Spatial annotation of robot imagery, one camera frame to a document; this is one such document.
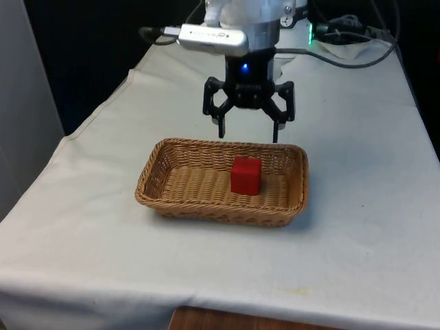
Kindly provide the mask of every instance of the basket rim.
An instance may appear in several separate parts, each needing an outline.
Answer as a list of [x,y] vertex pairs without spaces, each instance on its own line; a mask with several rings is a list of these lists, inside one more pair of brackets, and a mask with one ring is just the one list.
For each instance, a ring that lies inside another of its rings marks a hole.
[[[302,178],[302,190],[301,190],[301,196],[299,202],[292,207],[287,208],[280,208],[280,207],[271,207],[271,206],[249,206],[247,204],[242,203],[221,203],[221,202],[210,202],[210,201],[200,201],[198,199],[181,199],[179,201],[176,200],[170,200],[170,199],[164,199],[164,198],[151,198],[144,194],[145,188],[146,188],[146,181],[150,175],[151,169],[155,163],[155,160],[157,159],[157,156],[159,155],[159,151],[162,149],[162,147],[165,144],[180,144],[180,145],[186,145],[191,144],[194,145],[204,145],[204,146],[221,146],[221,145],[235,145],[235,146],[251,146],[252,148],[270,148],[272,150],[285,150],[285,149],[291,149],[299,152],[301,156],[301,178]],[[166,204],[167,208],[189,208],[189,207],[210,207],[210,208],[218,208],[222,209],[225,206],[229,207],[229,209],[233,209],[236,211],[243,211],[246,210],[248,212],[264,212],[268,215],[287,215],[292,216],[295,215],[299,210],[305,207],[305,200],[307,198],[307,178],[308,178],[308,158],[306,152],[300,148],[299,146],[293,145],[293,144],[257,144],[257,143],[251,143],[251,142],[223,142],[223,141],[205,141],[205,140],[192,140],[192,139],[184,139],[184,138],[178,138],[178,137],[169,137],[166,139],[163,139],[162,141],[158,142],[155,147],[153,148],[153,151],[151,152],[151,155],[144,167],[144,169],[141,172],[141,175],[137,181],[137,186],[135,189],[135,198],[136,200],[148,207],[156,208],[158,206],[163,207],[164,204]]]

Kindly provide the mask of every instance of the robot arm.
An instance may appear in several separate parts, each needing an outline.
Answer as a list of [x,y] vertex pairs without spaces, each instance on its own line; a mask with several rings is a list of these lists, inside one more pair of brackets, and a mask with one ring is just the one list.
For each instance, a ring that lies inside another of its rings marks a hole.
[[[181,46],[225,55],[225,81],[210,77],[205,84],[203,114],[226,131],[225,116],[233,107],[262,109],[273,121],[273,142],[278,130],[295,119],[294,84],[275,85],[275,45],[280,38],[280,18],[295,11],[296,0],[206,0],[205,27],[184,24],[165,35],[176,36]],[[228,97],[216,106],[214,95],[223,90]],[[281,111],[272,96],[286,103]]]

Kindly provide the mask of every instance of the blue led light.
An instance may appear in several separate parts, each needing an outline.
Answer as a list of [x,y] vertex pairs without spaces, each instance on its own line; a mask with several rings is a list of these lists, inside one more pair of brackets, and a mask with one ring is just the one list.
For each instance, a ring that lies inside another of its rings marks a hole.
[[243,64],[243,65],[241,66],[241,72],[242,72],[243,74],[246,74],[246,73],[249,72],[249,65],[248,65],[247,63],[245,63],[245,64]]

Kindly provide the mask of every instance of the red block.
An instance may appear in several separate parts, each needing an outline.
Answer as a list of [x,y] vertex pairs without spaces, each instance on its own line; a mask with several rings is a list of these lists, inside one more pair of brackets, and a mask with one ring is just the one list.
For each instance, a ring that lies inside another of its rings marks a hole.
[[236,157],[231,170],[231,192],[257,196],[261,185],[261,160]]

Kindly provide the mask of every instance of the white tablecloth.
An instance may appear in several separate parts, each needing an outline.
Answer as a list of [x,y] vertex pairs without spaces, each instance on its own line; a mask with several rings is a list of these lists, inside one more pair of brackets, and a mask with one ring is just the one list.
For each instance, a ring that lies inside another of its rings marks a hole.
[[[0,224],[5,325],[166,329],[174,308],[191,305],[351,329],[440,328],[439,163],[396,55],[362,70],[299,56],[283,72],[296,83],[297,118],[280,143],[303,147],[310,163],[309,205],[294,223],[170,220],[135,201],[161,139],[217,140],[201,100],[207,77],[224,76],[222,57],[154,47]],[[226,140],[271,142],[262,111],[226,120]]]

